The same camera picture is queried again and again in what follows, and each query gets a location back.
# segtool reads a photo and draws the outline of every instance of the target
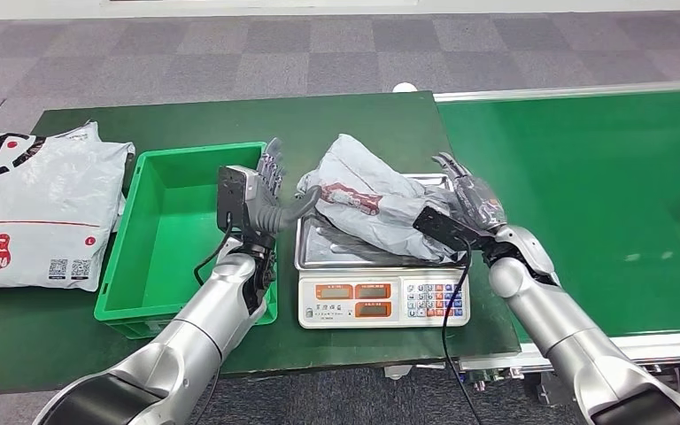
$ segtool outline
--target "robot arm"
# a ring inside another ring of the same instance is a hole
[[[280,141],[257,170],[224,166],[218,175],[218,227],[233,233],[212,274],[150,343],[98,374],[69,384],[34,425],[182,425],[220,365],[264,314],[274,280],[274,236],[310,211],[310,188],[287,208],[277,203]]]
[[[249,314],[243,298],[255,270],[250,255],[225,255],[154,340],[119,364],[68,385],[34,424],[185,423],[222,362],[265,311],[262,302]]]
[[[595,425],[679,425],[680,393],[638,367],[560,286],[551,259],[525,228],[491,231],[425,208],[413,224],[455,251],[483,252],[489,282]]]

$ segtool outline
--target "black cable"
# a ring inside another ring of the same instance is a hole
[[[228,241],[230,238],[230,234],[233,232],[233,221],[230,219],[230,212],[226,216],[226,221],[228,222],[228,227],[225,229],[225,235],[223,235],[223,240],[220,241],[220,244],[218,247],[215,249],[215,252],[212,254],[208,255],[206,259],[203,259],[201,263],[199,263],[198,266],[194,267],[194,278],[197,279],[197,282],[199,282],[199,286],[204,286],[205,282],[202,280],[201,277],[199,277],[199,270],[202,269],[202,267],[206,266],[207,263],[212,261],[215,257],[218,256],[220,251],[223,249],[225,246],[225,243]]]
[[[202,410],[199,411],[197,414],[197,418],[192,422],[191,425],[197,425],[199,423],[199,420],[202,419],[202,414],[207,410],[207,406],[213,401],[213,396],[215,395],[215,387],[218,385],[218,376],[220,375],[220,369],[218,369],[217,372],[215,372],[215,379],[212,381],[212,389],[210,390],[210,395],[207,396],[207,401],[205,401],[205,404],[202,406]]]
[[[467,250],[465,251],[465,254],[462,258],[465,261],[461,261],[461,263],[465,263],[465,266],[462,269],[462,275],[458,280],[457,286],[455,286],[455,291],[452,293],[450,302],[447,303],[447,310],[444,312],[444,323],[442,323],[442,347],[444,348],[444,356],[447,358],[447,362],[450,364],[450,369],[452,369],[452,373],[455,375],[455,379],[457,379],[457,382],[460,385],[462,394],[465,396],[465,400],[467,400],[467,405],[470,406],[470,411],[473,412],[475,421],[478,422],[478,425],[483,425],[483,423],[481,422],[481,417],[478,416],[478,413],[475,411],[473,400],[470,399],[470,395],[468,394],[468,391],[465,388],[465,384],[462,383],[462,381],[460,380],[460,374],[458,373],[458,370],[455,367],[455,363],[454,361],[452,361],[452,357],[450,357],[450,353],[447,350],[447,319],[450,317],[450,311],[452,310],[452,305],[455,302],[455,298],[457,297],[457,294],[460,293],[460,290],[462,289],[462,284],[465,282],[466,276],[468,276],[468,271],[470,270],[470,264],[472,261],[473,252],[472,249],[470,248],[470,243],[468,241],[464,242],[467,244]]]

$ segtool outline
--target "white shipping bag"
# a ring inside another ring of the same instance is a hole
[[[132,143],[0,134],[0,287],[97,289]]]
[[[321,187],[316,209],[340,230],[397,255],[447,262],[453,251],[413,228],[424,206],[450,214],[455,195],[396,172],[350,135],[340,135],[298,193]]]

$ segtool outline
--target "stainless steel scale platform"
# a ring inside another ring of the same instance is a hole
[[[407,174],[452,190],[444,174]],[[298,322],[304,328],[442,326],[462,269],[390,254],[345,234],[314,212],[298,223]],[[447,326],[470,319],[468,279],[455,296]]]

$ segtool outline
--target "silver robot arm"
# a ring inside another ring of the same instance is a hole
[[[210,277],[194,297],[149,344],[60,391],[34,425],[186,422],[220,365],[267,309],[265,294],[274,280],[274,237],[319,200],[320,189],[312,187],[292,205],[279,205],[279,148],[278,139],[268,144],[257,170],[220,168],[217,226],[233,236],[221,244]],[[195,269],[198,280],[203,265]]]
[[[249,313],[243,286],[256,262],[243,253],[218,261],[205,285],[149,344],[60,391],[34,425],[183,424],[220,365],[264,314]]]
[[[491,287],[575,393],[588,423],[680,424],[680,393],[614,345],[559,285],[551,259],[528,230],[505,225],[497,231],[496,241],[515,246],[524,261],[513,257],[494,261]]]

